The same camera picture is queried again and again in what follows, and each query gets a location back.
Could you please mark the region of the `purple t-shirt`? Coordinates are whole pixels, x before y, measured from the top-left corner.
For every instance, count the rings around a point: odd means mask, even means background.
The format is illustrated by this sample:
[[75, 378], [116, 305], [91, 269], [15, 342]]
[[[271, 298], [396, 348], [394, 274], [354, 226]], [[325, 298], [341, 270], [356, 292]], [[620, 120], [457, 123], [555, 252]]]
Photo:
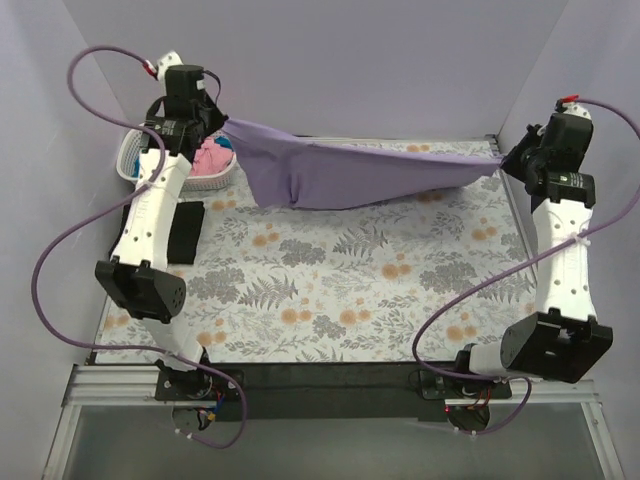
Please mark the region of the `purple t-shirt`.
[[223, 132], [261, 208], [344, 210], [469, 185], [500, 160], [323, 143], [228, 120]]

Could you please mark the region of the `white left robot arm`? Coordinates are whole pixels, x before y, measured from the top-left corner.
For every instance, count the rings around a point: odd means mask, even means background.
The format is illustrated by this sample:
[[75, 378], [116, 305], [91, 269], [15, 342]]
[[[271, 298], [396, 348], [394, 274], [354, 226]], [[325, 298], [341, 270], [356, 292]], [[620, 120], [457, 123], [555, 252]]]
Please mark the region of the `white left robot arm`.
[[211, 392], [213, 377], [198, 366], [203, 349], [178, 317], [186, 284], [168, 271], [168, 246], [195, 153], [227, 117], [206, 92], [203, 67], [161, 65], [158, 77], [164, 95], [140, 128], [136, 196], [110, 260], [97, 263], [95, 276], [113, 302], [151, 334], [161, 350], [159, 367], [181, 372], [180, 390], [200, 400]]

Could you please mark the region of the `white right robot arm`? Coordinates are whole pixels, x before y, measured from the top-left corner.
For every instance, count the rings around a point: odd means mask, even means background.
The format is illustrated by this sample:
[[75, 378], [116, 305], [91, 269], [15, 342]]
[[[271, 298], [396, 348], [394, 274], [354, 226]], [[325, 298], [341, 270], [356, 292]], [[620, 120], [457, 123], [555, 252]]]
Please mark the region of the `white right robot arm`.
[[589, 227], [596, 203], [595, 181], [579, 168], [591, 142], [590, 113], [563, 105], [546, 125], [530, 125], [501, 168], [521, 181], [531, 200], [537, 246], [545, 252], [571, 246], [537, 263], [534, 310], [509, 326], [500, 341], [469, 344], [459, 351], [454, 389], [475, 397], [489, 376], [526, 374], [566, 383], [579, 381], [609, 350], [611, 328], [597, 321], [588, 275]]

